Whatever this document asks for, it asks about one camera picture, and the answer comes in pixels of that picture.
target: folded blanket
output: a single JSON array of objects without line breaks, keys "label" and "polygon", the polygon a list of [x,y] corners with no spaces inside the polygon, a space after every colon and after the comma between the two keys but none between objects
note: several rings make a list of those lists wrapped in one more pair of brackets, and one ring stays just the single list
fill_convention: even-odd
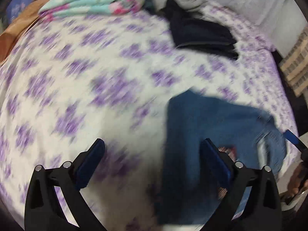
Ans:
[{"label": "folded blanket", "polygon": [[145,0],[50,0],[39,13],[49,20],[80,14],[121,15],[140,10]]}]

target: bed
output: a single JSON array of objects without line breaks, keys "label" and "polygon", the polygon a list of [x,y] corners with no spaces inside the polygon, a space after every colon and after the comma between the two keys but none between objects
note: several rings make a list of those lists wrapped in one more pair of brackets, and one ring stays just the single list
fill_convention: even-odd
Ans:
[{"label": "bed", "polygon": [[[263,108],[297,134],[271,42],[217,3],[203,12],[230,27],[237,61],[175,49],[168,23],[145,11],[41,20],[19,40],[0,69],[0,195],[20,225],[33,168],[74,160],[101,138],[107,156],[81,191],[87,204],[108,230],[158,228],[148,192],[160,176],[166,105],[189,88]],[[280,175],[297,154],[288,143]]]}]

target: denim fabric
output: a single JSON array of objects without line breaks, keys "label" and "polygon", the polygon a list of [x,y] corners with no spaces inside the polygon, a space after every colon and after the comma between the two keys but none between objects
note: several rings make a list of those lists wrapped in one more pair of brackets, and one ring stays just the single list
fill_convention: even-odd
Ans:
[{"label": "denim fabric", "polygon": [[[161,224],[204,224],[218,207],[218,183],[200,159],[200,142],[235,146],[237,160],[260,168],[257,143],[264,138],[267,165],[277,174],[286,156],[286,142],[267,112],[203,97],[188,90],[169,101],[164,154]],[[249,197],[247,188],[237,213]]]}]

